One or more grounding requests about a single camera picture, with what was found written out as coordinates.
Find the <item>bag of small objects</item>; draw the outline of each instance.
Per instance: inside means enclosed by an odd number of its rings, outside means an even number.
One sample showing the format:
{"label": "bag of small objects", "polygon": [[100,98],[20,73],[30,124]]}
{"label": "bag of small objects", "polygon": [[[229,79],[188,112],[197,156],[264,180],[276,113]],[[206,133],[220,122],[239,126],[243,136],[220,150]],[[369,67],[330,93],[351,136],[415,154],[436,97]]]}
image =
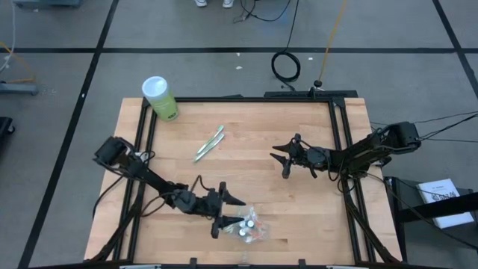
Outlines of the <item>bag of small objects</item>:
{"label": "bag of small objects", "polygon": [[254,211],[254,207],[240,206],[238,209],[238,217],[244,220],[224,228],[224,232],[240,238],[244,242],[251,244],[253,241],[264,240],[267,238],[268,227],[265,223],[258,219]]}

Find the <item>white lid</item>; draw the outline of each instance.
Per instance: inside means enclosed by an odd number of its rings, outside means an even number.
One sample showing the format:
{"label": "white lid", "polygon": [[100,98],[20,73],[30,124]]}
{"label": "white lid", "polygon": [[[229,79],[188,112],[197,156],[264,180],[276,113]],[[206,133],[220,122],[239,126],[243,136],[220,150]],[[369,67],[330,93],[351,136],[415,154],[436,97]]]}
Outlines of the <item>white lid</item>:
{"label": "white lid", "polygon": [[143,94],[146,98],[162,99],[167,95],[167,82],[160,76],[154,76],[143,82]]}

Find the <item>person's feet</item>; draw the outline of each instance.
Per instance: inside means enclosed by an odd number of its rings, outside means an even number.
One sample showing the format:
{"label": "person's feet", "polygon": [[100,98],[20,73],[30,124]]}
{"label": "person's feet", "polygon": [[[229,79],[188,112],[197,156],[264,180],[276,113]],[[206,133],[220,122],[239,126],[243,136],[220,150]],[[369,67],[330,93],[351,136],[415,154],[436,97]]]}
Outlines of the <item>person's feet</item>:
{"label": "person's feet", "polygon": [[234,0],[224,0],[223,7],[224,8],[231,8],[234,4]]}
{"label": "person's feet", "polygon": [[208,5],[208,2],[206,0],[194,0],[196,2],[196,6],[198,7],[205,7]]}

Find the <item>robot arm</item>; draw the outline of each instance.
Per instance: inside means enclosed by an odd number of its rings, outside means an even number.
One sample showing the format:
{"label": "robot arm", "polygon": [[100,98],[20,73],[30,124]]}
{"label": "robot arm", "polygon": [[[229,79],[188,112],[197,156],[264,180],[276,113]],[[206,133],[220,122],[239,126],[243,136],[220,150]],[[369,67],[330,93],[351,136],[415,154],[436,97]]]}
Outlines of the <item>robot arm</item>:
{"label": "robot arm", "polygon": [[[309,148],[304,149],[301,143],[306,144]],[[282,164],[284,179],[289,177],[291,165],[309,168],[314,178],[317,178],[315,170],[328,170],[352,177],[363,177],[372,163],[380,161],[382,165],[385,165],[391,160],[389,155],[414,152],[420,145],[415,125],[402,122],[377,129],[365,139],[344,150],[310,146],[301,140],[300,134],[296,134],[288,144],[273,146],[278,151],[288,153],[289,159],[274,153],[270,153],[270,155]]]}
{"label": "robot arm", "polygon": [[211,229],[213,238],[218,237],[219,229],[243,220],[242,217],[222,215],[223,202],[228,205],[246,205],[227,191],[225,182],[220,183],[218,191],[209,188],[207,196],[197,197],[188,190],[187,185],[168,182],[151,171],[140,156],[134,153],[134,147],[121,137],[108,138],[95,156],[94,161],[107,170],[153,187],[171,208],[177,207],[185,214],[214,218]]}

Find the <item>wooden tabletop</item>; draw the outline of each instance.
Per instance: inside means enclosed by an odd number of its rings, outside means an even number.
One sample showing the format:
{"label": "wooden tabletop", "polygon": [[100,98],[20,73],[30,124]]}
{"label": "wooden tabletop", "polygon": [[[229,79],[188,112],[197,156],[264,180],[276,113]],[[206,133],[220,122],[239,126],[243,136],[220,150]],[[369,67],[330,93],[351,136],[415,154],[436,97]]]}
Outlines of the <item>wooden tabletop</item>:
{"label": "wooden tabletop", "polygon": [[[134,142],[141,102],[123,100],[115,136]],[[346,99],[346,104],[353,141],[357,142],[370,133],[365,103],[363,99]],[[152,147],[156,156],[149,167],[166,180],[190,186],[198,174],[207,187],[218,188],[221,181],[227,182],[229,192],[253,205],[260,220],[270,227],[269,238],[245,244],[220,233],[219,239],[212,239],[210,220],[165,206],[142,218],[135,262],[187,264],[196,257],[200,264],[296,265],[298,259],[305,259],[308,265],[353,264],[344,198],[337,183],[331,182],[326,173],[317,172],[318,178],[314,179],[308,169],[301,167],[292,167],[290,178],[283,179],[281,164],[269,155],[275,152],[272,146],[286,144],[295,133],[311,145],[334,149],[327,104],[188,102],[179,103],[179,113],[169,123],[158,119]],[[338,110],[337,115],[342,130]],[[225,138],[194,164],[196,151],[219,125],[225,126]],[[342,131],[341,138],[346,145]],[[382,175],[377,168],[370,172]],[[102,190],[116,177],[106,172]],[[392,255],[401,259],[383,184],[372,178],[362,179],[361,184],[372,230]],[[99,204],[85,258],[97,254],[117,228],[124,192],[125,182]],[[195,192],[205,195],[201,188]],[[144,203],[157,194],[148,187]],[[237,207],[225,205],[223,213],[235,215]],[[366,260],[358,225],[357,230],[361,256]],[[125,242],[129,242],[129,235],[127,231]]]}

